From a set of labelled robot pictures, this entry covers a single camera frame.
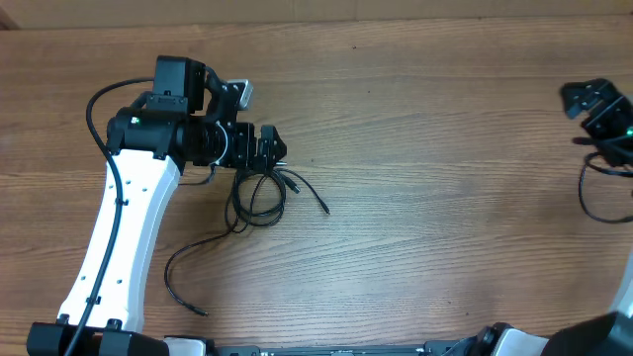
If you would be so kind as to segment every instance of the white wire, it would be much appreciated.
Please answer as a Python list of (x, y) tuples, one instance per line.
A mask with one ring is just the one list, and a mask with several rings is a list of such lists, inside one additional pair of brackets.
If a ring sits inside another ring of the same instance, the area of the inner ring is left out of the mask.
[(222, 161), (225, 158), (226, 152), (228, 151), (228, 133), (226, 133), (226, 130), (225, 128), (222, 127), (222, 125), (220, 124), (220, 121), (216, 121), (216, 126), (220, 128), (223, 133), (225, 133), (225, 151), (222, 152), (222, 155), (220, 156), (220, 158), (216, 159), (215, 162), (211, 163), (212, 165), (220, 165), (220, 161)]

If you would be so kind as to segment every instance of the wooden tabletop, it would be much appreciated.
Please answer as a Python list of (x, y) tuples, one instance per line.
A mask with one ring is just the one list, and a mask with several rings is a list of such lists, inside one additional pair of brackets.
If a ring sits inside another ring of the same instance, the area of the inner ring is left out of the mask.
[[(232, 172), (179, 188), (145, 295), (150, 336), (219, 344), (411, 344), (506, 321), (547, 335), (606, 312), (633, 225), (593, 222), (577, 199), (588, 147), (561, 85), (606, 77), (633, 94), (633, 17), (425, 20), (0, 32), (0, 353), (24, 354), (53, 322), (99, 210), (105, 161), (85, 105), (115, 81), (151, 75), (159, 54), (249, 78), (238, 119), (275, 125), (309, 191), (274, 227), (224, 229)], [(147, 86), (108, 94), (105, 124)], [(188, 169), (183, 181), (204, 170)], [(631, 213), (630, 185), (590, 174), (597, 214)]]

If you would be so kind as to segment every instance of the beige wall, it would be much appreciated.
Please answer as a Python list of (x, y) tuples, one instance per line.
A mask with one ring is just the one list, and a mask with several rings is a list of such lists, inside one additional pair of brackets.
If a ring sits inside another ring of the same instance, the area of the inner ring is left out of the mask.
[(621, 15), (633, 0), (0, 0), (10, 28)]

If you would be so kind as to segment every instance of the wooden table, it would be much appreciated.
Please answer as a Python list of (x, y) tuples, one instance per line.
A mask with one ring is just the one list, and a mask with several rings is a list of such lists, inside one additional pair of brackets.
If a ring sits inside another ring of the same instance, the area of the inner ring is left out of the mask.
[[(633, 17), (427, 20), (0, 32), (0, 353), (24, 354), (82, 263), (105, 162), (84, 110), (151, 75), (159, 54), (249, 78), (242, 121), (277, 126), (307, 190), (282, 221), (182, 259), (224, 228), (232, 173), (179, 188), (163, 219), (144, 332), (219, 344), (314, 346), (459, 338), (507, 321), (550, 334), (604, 313), (631, 225), (593, 222), (577, 179), (588, 148), (560, 86), (604, 76), (633, 93)], [(107, 120), (147, 86), (95, 108)], [(204, 170), (191, 169), (183, 180)], [(630, 213), (630, 185), (588, 178), (591, 208)]]

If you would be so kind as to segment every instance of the wood surface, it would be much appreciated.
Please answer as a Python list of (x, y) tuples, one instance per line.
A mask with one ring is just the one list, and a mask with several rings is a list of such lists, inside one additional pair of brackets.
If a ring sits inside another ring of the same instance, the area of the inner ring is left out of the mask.
[[(223, 230), (232, 173), (179, 188), (147, 281), (148, 335), (411, 344), (496, 321), (547, 335), (606, 312), (633, 225), (582, 213), (590, 149), (571, 144), (584, 133), (558, 89), (600, 76), (633, 93), (632, 35), (631, 16), (0, 33), (0, 354), (25, 353), (31, 323), (54, 321), (81, 266), (105, 176), (88, 99), (151, 75), (159, 54), (251, 79), (239, 119), (277, 127), (331, 216), (304, 189), (276, 226), (181, 259), (173, 283), (211, 314), (199, 317), (171, 300), (163, 266)], [(97, 104), (102, 134), (146, 88)], [(588, 203), (629, 214), (630, 189), (590, 174)]]
[(20, 29), (628, 15), (633, 0), (0, 0)]

